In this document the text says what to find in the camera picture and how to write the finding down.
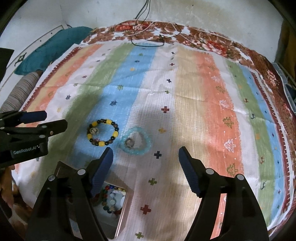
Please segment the person's left hand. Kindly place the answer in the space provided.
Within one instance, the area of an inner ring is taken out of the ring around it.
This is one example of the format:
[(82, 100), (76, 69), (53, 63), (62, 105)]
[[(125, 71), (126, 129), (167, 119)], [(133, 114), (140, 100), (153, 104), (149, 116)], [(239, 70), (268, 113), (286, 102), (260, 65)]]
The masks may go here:
[(15, 165), (8, 166), (1, 169), (1, 198), (13, 209), (14, 197), (13, 197), (13, 185), (11, 172), (15, 170)]

